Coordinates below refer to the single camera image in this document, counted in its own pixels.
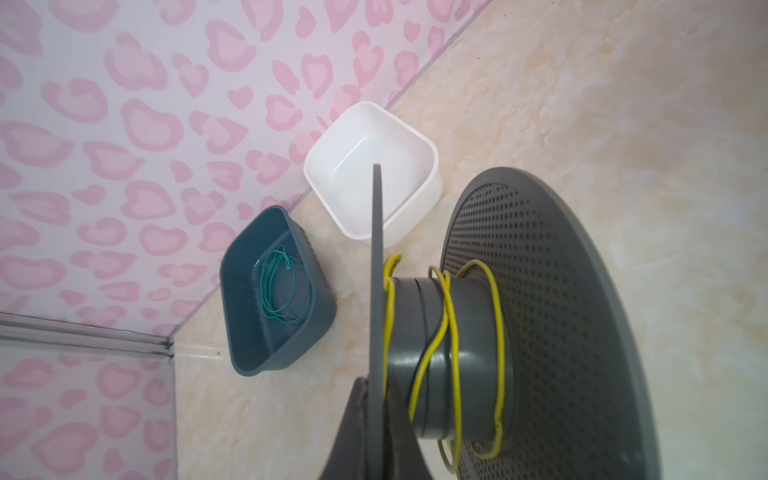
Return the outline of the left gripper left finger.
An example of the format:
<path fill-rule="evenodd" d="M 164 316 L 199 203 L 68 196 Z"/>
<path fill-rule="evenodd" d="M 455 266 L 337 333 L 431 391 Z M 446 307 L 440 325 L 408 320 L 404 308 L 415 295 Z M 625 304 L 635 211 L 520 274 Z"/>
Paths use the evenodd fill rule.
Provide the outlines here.
<path fill-rule="evenodd" d="M 367 479 L 367 394 L 367 379 L 357 378 L 320 475 L 321 480 Z"/>

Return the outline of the white plastic tray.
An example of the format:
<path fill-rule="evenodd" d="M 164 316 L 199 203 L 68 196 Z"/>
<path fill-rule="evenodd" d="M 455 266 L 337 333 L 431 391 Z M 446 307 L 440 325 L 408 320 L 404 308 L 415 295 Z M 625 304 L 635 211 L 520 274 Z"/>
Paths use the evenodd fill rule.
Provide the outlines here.
<path fill-rule="evenodd" d="M 304 176 L 348 238 L 371 243 L 373 171 L 381 170 L 383 246 L 399 243 L 439 201 L 435 144 L 371 101 L 349 107 L 311 147 Z"/>

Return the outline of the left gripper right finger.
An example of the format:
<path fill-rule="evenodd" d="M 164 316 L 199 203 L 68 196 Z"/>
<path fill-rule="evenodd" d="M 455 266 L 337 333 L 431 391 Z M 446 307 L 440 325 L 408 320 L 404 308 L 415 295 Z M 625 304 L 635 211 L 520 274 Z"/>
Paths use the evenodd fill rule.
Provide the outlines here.
<path fill-rule="evenodd" d="M 396 380 L 388 381 L 385 407 L 384 479 L 431 480 Z"/>

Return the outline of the dark grey cable spool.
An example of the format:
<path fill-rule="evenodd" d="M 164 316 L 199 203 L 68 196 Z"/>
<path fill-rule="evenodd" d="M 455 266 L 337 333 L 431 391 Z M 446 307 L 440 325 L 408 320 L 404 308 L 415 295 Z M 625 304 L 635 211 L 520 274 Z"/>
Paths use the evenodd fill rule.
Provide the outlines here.
<path fill-rule="evenodd" d="M 658 479 L 650 396 L 626 312 L 575 213 L 518 168 L 480 173 L 440 261 L 400 278 L 373 173 L 367 475 L 384 479 L 396 380 L 418 444 L 462 478 Z"/>

